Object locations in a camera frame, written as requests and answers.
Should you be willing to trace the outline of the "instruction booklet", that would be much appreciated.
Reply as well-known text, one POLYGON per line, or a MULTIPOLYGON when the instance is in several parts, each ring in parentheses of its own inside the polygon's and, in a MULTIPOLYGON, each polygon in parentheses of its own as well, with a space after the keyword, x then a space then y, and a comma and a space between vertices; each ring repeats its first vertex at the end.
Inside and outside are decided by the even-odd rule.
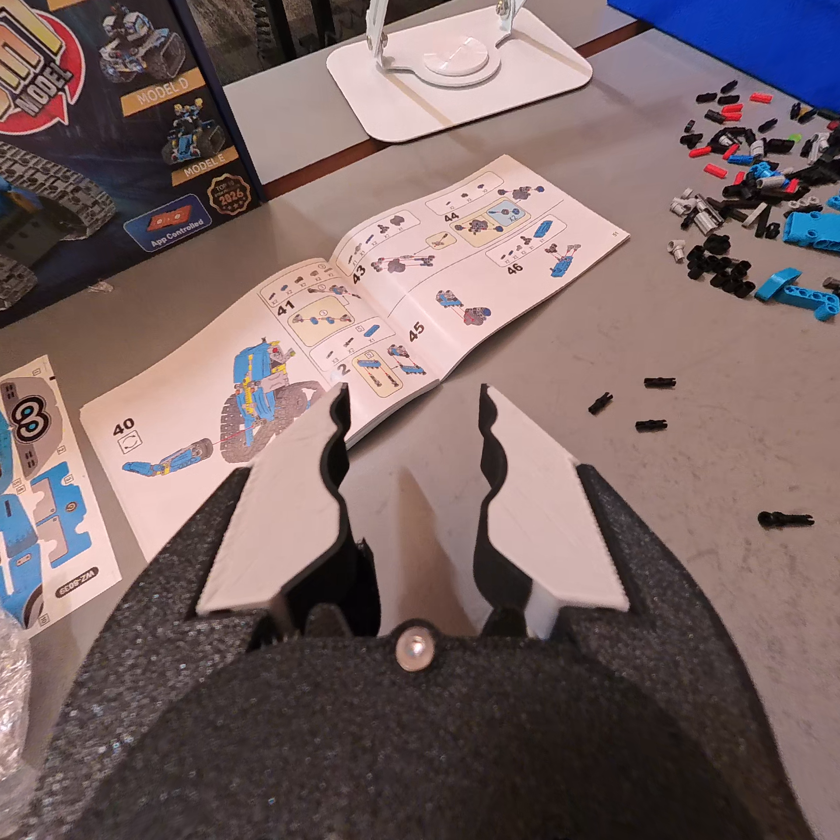
POLYGON ((80 411, 144 558, 335 385, 352 446, 628 239, 502 155, 269 277, 80 411))

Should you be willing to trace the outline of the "sticker sheet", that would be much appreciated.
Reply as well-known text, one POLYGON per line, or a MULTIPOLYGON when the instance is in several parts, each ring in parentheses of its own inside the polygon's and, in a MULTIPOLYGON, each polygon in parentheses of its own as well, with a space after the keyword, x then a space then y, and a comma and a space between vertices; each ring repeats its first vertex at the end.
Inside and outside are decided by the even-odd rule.
POLYGON ((28 637, 121 582, 56 376, 1 377, 1 600, 28 637))

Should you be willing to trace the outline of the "blue plastic bin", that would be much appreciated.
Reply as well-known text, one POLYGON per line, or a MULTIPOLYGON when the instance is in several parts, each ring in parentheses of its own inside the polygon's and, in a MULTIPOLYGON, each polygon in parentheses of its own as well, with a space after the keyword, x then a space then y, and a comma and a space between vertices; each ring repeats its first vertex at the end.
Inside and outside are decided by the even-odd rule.
POLYGON ((838 1, 609 1, 819 109, 839 110, 838 1))

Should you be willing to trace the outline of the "grey desk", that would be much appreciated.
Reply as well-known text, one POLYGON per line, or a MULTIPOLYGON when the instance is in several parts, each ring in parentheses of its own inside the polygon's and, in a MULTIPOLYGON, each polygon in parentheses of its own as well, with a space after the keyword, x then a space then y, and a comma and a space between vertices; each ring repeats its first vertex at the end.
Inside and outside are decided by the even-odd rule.
POLYGON ((686 568, 580 468, 631 607, 478 636, 284 636, 196 614, 251 467, 117 604, 17 838, 813 838, 736 645, 686 568))

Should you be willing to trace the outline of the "light blue bent liftarm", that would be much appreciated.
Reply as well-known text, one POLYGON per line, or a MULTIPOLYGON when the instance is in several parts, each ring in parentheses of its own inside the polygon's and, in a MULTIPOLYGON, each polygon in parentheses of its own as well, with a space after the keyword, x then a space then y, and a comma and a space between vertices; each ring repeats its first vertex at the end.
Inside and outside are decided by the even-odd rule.
POLYGON ((754 292, 754 298, 761 302, 769 301, 785 286, 790 285, 801 275, 802 272, 800 270, 792 267, 780 269, 774 272, 761 287, 756 289, 754 292))

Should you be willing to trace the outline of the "toy kit box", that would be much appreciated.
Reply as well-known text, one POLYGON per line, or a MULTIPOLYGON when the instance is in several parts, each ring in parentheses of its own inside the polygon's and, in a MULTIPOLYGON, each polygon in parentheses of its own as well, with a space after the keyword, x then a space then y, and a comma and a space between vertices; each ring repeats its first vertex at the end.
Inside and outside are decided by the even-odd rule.
POLYGON ((1 2, 2 327, 258 207, 186 2, 1 2))

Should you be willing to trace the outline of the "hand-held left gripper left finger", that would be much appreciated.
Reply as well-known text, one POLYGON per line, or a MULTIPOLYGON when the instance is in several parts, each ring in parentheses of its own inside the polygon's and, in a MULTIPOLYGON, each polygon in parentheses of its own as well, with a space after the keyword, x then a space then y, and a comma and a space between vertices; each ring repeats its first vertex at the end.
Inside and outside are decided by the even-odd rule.
POLYGON ((338 384, 276 437, 249 471, 196 614, 265 610, 289 636, 336 605, 352 634, 375 636, 382 608, 373 555, 354 540, 340 485, 350 389, 338 384))

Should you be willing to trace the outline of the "light blue curved panel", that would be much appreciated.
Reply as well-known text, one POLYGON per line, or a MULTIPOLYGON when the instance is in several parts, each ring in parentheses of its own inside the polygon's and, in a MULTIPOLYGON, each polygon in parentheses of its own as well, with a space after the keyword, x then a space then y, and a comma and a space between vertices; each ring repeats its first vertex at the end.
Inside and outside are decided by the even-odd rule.
POLYGON ((782 239, 786 244, 839 252, 839 213, 794 212, 787 217, 782 239))

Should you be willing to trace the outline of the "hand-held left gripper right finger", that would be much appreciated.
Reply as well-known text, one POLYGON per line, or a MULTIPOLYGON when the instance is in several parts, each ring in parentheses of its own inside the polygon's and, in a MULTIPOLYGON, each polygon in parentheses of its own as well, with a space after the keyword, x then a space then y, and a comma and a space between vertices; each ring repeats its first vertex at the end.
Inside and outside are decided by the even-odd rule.
POLYGON ((496 387, 483 384, 474 579, 526 635, 551 637, 565 607, 627 613, 630 598, 581 477, 581 462, 496 387))

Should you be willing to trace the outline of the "pile of building brick pieces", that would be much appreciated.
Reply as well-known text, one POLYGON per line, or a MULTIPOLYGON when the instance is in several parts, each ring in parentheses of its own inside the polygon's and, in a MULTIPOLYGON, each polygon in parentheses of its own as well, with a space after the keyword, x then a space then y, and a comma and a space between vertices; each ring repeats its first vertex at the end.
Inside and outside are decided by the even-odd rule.
MULTIPOLYGON (((740 90, 739 80, 730 80, 696 95, 698 111, 679 136, 688 157, 720 186, 719 194, 690 187, 671 201, 681 230, 696 231, 700 242, 687 248, 673 240, 668 252, 686 266, 688 278, 709 280, 739 299, 754 298, 766 280, 750 279, 751 263, 732 253, 734 235, 742 231, 761 242, 790 245, 782 234, 792 213, 838 213, 838 111, 793 101, 782 119, 767 111, 773 102, 771 93, 740 90)), ((804 287, 798 270, 801 276, 791 284, 804 287)), ((813 289, 838 296, 838 268, 834 273, 813 289)))

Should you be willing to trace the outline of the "light blue angled liftarm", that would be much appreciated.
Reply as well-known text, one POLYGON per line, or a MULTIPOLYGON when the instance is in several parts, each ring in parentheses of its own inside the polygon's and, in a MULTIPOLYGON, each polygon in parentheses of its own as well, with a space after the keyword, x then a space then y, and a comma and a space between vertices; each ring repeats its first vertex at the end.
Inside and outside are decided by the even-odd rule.
POLYGON ((828 321, 839 314, 839 298, 832 293, 789 284, 782 287, 778 298, 786 305, 812 312, 820 322, 828 321))

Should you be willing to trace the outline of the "clear plastic bag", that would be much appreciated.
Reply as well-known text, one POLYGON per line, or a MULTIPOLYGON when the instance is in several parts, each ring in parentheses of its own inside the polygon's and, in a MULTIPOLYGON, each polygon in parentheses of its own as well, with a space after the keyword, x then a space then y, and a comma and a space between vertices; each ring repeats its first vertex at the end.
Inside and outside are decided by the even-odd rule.
POLYGON ((24 629, 1 608, 1 781, 18 770, 28 731, 32 679, 30 645, 24 629))

